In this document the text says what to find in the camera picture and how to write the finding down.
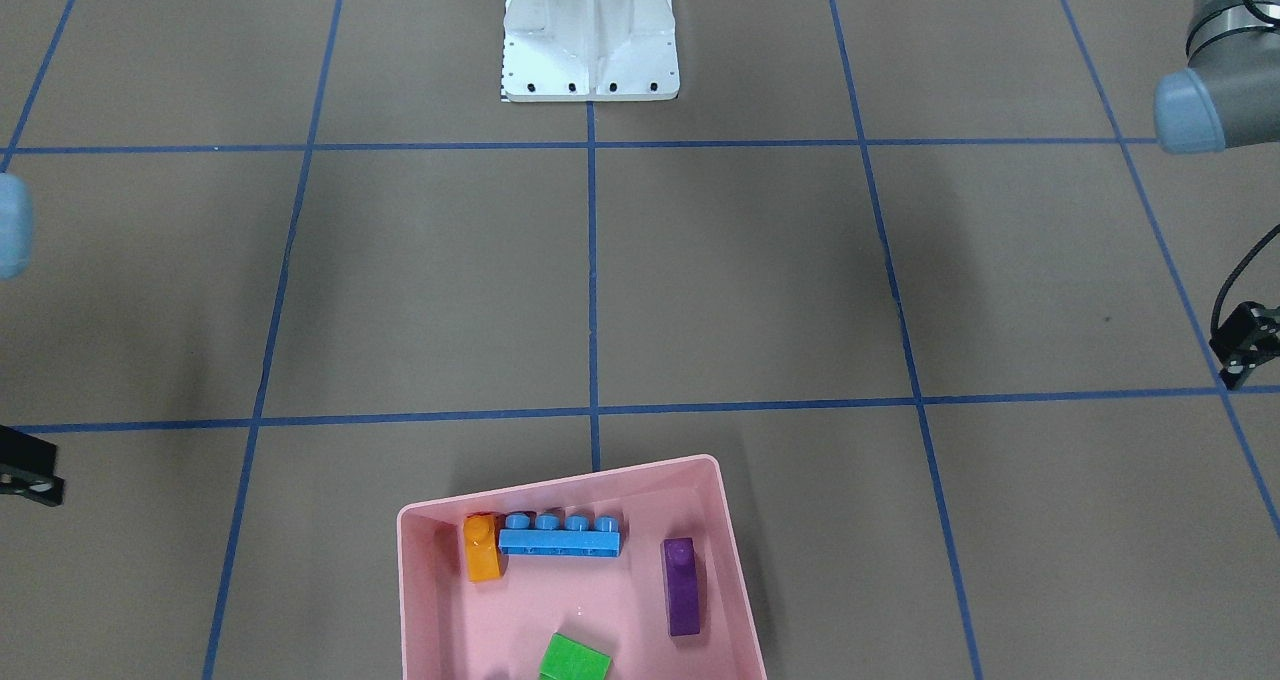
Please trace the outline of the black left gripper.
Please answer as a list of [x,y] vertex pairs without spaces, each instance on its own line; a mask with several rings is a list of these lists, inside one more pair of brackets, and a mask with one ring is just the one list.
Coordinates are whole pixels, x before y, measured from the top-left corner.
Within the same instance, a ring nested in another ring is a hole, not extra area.
[[1220,364],[1228,391],[1239,391],[1251,374],[1279,356],[1279,310],[1247,301],[1239,304],[1210,333],[1210,348]]

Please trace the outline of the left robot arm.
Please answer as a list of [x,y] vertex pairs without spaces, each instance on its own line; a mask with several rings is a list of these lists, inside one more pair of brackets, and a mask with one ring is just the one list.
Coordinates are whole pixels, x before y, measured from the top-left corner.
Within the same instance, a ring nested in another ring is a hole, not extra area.
[[[1185,32],[1187,64],[1158,79],[1153,120],[1170,155],[1225,152],[1277,143],[1279,0],[1194,0]],[[1277,359],[1277,310],[1258,302],[1222,312],[1236,280],[1274,241],[1268,229],[1234,266],[1213,300],[1210,348],[1226,391]]]

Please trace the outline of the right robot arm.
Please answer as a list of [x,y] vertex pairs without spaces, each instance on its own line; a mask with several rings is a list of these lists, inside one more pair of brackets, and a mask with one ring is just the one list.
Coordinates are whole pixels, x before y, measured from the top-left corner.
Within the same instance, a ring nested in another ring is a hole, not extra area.
[[[35,211],[27,184],[1,174],[1,278],[19,277],[29,264]],[[1,493],[46,507],[64,502],[65,480],[58,476],[59,448],[14,428],[1,426]]]

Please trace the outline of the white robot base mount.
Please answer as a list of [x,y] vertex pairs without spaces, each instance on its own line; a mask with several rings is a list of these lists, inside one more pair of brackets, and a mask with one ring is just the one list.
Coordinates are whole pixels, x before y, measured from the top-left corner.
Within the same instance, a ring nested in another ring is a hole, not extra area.
[[504,0],[504,102],[655,102],[680,95],[673,0]]

